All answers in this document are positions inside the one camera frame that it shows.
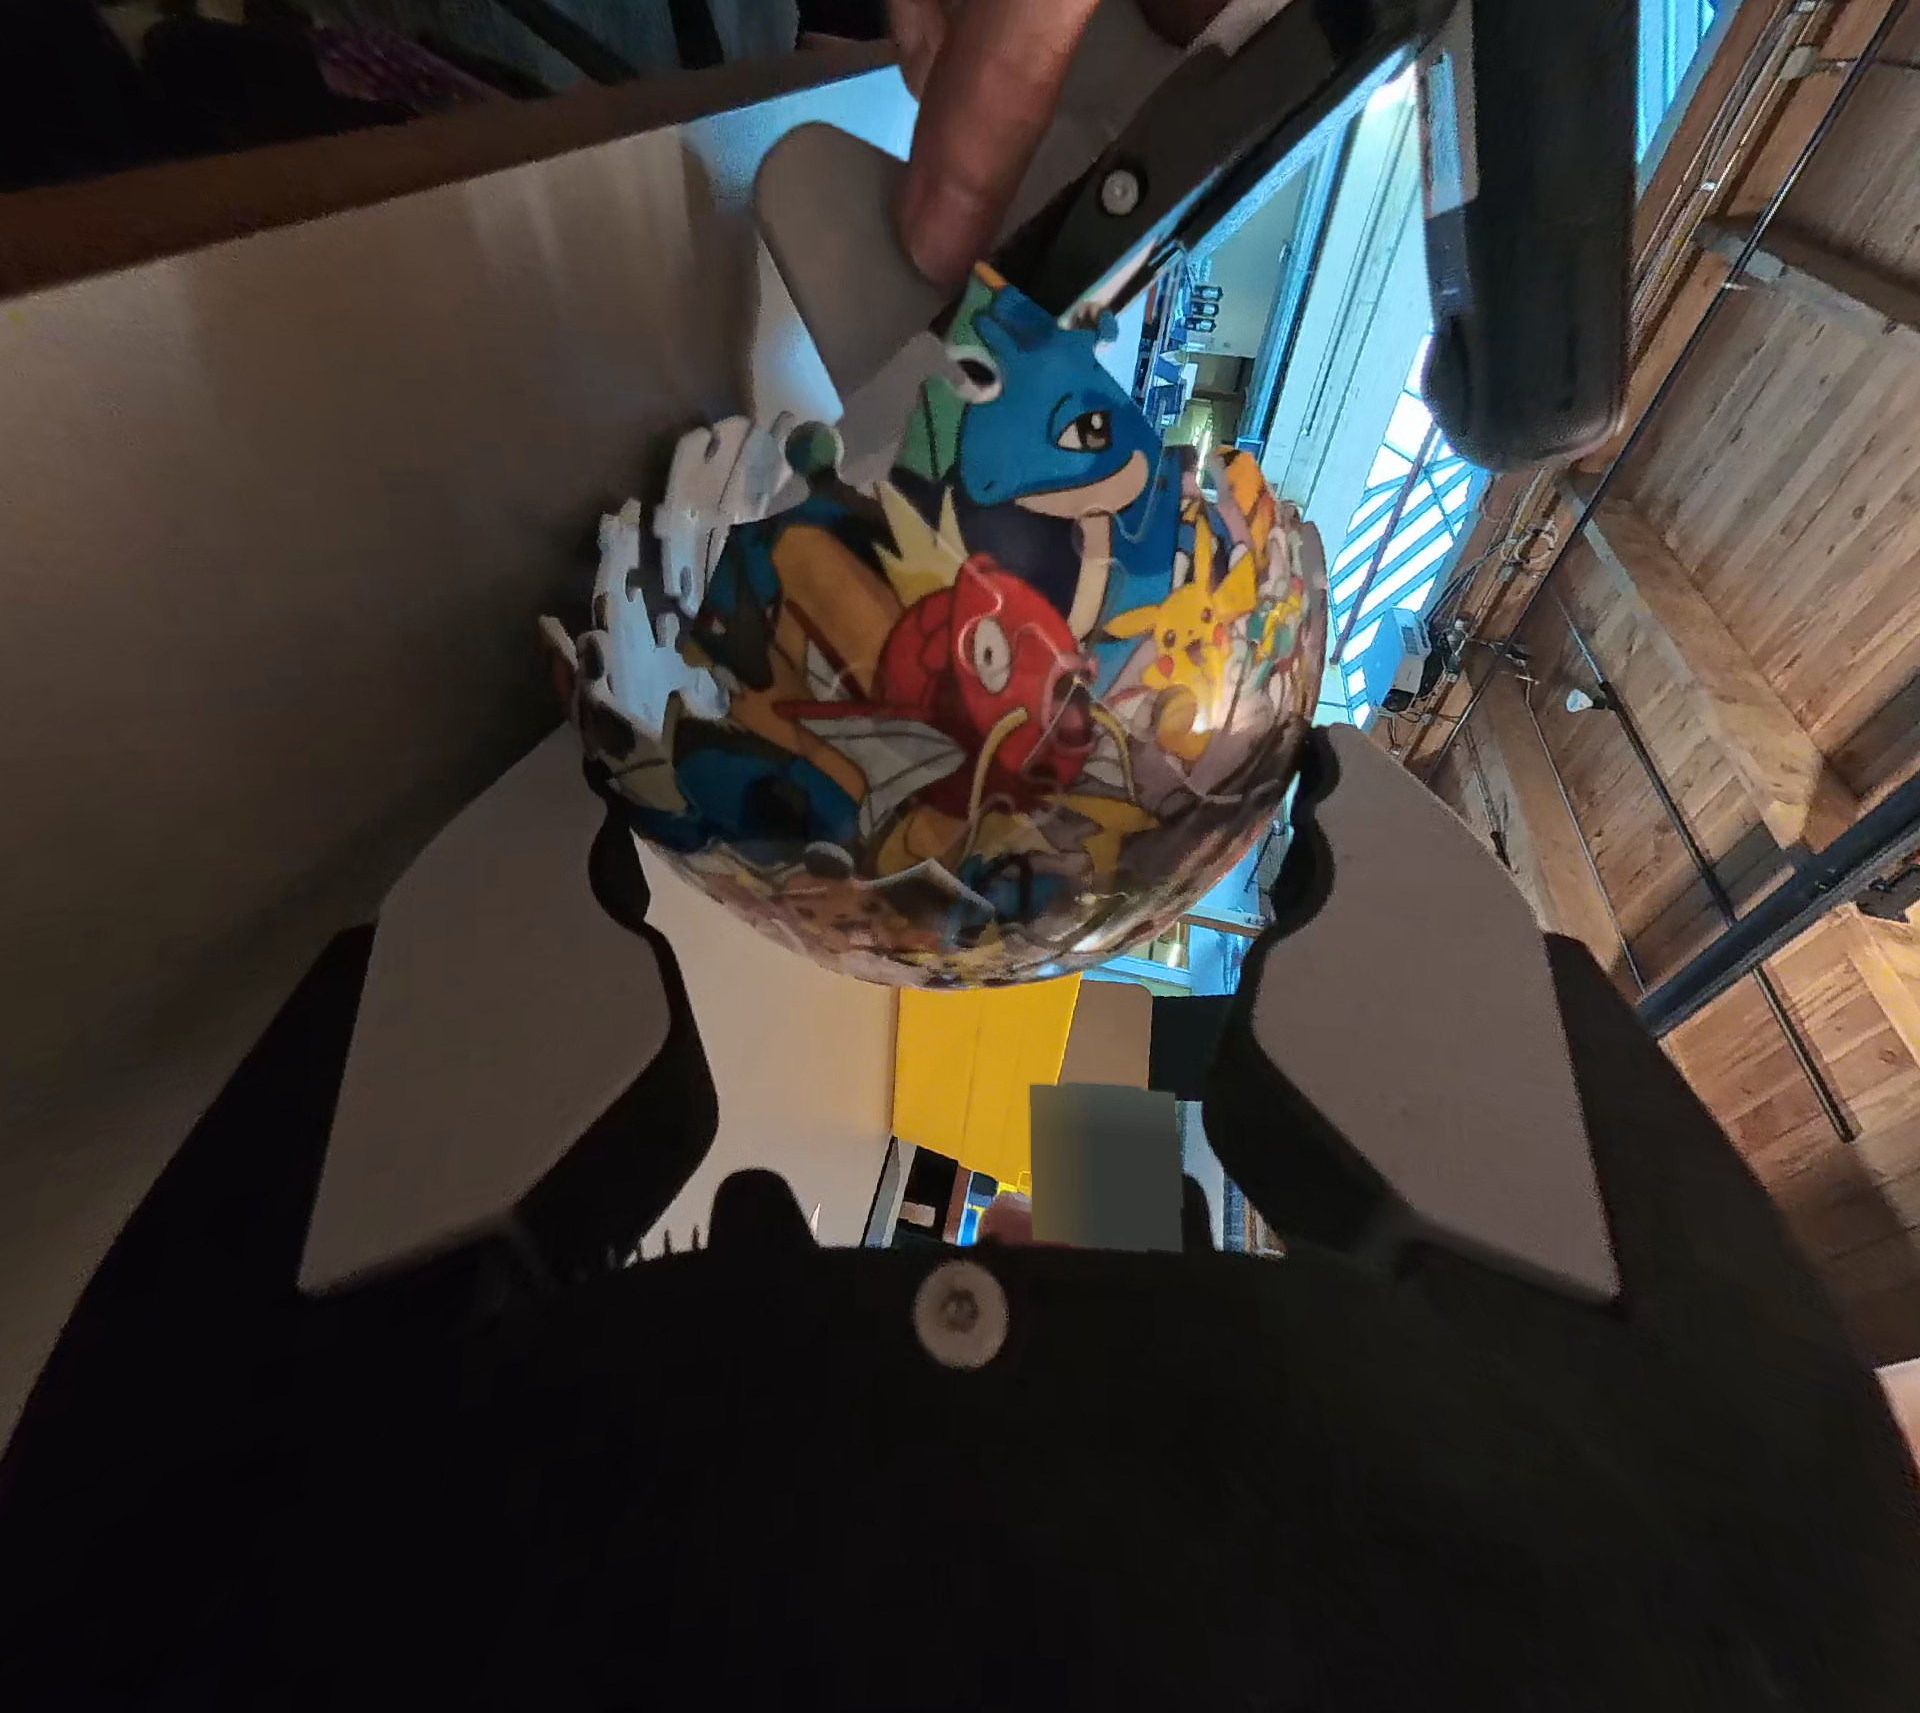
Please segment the colourful cartoon puzzle ball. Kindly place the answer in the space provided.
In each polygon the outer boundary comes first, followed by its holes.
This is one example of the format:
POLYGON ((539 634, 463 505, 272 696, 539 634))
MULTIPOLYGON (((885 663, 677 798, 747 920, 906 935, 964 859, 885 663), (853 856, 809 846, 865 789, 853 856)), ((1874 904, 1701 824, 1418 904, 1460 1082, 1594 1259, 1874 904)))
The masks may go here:
POLYGON ((1317 527, 1171 445, 1101 349, 978 263, 856 479, 846 423, 686 433, 540 621, 636 846, 858 981, 1000 986, 1159 937, 1273 832, 1314 725, 1317 527))

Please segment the yellow plastic bin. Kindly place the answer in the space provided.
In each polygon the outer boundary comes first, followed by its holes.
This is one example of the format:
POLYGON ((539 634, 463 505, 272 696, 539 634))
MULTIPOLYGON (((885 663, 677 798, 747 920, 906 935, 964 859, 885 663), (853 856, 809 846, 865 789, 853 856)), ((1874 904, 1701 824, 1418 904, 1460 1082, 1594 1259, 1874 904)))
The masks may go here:
POLYGON ((893 1136, 1032 1191, 1036 1084, 1059 1082, 1083 979, 994 989, 900 989, 893 1136))

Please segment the patterned dark cloth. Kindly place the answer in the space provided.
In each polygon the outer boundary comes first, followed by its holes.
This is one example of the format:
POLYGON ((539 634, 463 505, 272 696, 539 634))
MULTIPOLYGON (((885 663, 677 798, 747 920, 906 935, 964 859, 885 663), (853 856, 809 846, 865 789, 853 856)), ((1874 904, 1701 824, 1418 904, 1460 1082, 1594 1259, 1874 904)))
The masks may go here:
POLYGON ((3 0, 7 192, 408 121, 499 90, 294 0, 3 0))

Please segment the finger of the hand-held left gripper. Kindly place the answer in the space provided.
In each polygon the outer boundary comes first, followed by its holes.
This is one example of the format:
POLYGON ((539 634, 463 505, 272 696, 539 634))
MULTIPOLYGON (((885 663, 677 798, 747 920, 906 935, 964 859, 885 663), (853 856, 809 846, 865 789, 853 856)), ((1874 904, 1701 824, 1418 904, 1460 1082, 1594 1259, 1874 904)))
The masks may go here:
MULTIPOLYGON (((1095 30, 988 264, 1049 319, 1092 329, 1123 314, 1180 229, 1269 164, 1295 116, 1295 20, 1217 24, 1188 50, 1137 24, 1095 30)), ((809 121, 758 167, 755 217, 839 397, 855 479, 900 458, 927 383, 957 372, 943 338, 961 287, 909 260, 904 164, 809 121)))

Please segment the black steel beam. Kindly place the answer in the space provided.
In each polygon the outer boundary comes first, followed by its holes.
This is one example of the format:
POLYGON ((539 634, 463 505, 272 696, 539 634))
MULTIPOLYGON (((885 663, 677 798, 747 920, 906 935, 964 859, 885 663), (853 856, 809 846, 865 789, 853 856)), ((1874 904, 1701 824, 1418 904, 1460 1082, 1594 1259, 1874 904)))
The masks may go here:
POLYGON ((1687 1024, 1788 943, 1915 861, 1917 851, 1919 779, 1911 777, 1675 976, 1651 990, 1638 1008, 1643 1023, 1655 1036, 1687 1024))

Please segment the white wall box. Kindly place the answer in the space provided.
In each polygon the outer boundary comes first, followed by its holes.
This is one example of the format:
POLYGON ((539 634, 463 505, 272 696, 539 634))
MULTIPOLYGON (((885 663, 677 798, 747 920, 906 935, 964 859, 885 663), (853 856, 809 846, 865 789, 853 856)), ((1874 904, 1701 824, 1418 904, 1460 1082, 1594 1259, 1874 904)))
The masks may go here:
POLYGON ((1443 668, 1429 621, 1412 609, 1394 609, 1381 618, 1360 659, 1364 700, 1379 714, 1403 714, 1433 690, 1443 668))

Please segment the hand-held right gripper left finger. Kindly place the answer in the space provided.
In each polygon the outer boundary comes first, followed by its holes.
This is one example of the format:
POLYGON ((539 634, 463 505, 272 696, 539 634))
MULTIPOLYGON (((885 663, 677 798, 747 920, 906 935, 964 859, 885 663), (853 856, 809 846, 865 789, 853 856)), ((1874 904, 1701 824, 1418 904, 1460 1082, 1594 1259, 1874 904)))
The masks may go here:
POLYGON ((623 1264, 716 1136, 708 1053, 636 837, 556 730, 380 908, 300 1289, 479 1244, 549 1279, 623 1264))

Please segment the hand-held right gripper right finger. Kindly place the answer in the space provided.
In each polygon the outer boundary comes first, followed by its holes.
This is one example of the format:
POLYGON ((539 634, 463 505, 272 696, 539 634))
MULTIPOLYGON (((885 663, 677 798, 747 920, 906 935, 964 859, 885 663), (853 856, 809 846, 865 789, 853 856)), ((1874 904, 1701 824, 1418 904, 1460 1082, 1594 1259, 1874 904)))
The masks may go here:
POLYGON ((1549 937, 1466 823, 1308 732, 1273 924, 1209 1075, 1224 1175, 1290 1248, 1445 1253, 1577 1303, 1620 1263, 1549 937))

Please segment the dark storage shelving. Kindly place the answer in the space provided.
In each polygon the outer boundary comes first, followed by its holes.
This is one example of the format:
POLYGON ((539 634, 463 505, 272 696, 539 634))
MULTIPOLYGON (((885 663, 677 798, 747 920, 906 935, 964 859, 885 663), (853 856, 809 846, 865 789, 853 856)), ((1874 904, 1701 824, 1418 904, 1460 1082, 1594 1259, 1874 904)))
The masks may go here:
POLYGON ((1238 239, 1163 272, 1134 381, 1153 425, 1172 427, 1195 401, 1228 416, 1247 404, 1290 256, 1287 245, 1238 239))

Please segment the large paned window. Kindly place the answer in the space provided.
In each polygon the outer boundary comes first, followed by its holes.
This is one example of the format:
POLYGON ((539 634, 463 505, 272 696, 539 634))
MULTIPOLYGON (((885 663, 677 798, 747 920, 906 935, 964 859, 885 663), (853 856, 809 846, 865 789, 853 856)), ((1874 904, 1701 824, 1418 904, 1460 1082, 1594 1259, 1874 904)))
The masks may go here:
POLYGON ((1427 618, 1465 571, 1493 472, 1454 451, 1411 372, 1364 482, 1329 571, 1331 664, 1360 710, 1381 702, 1364 663, 1393 618, 1427 618))

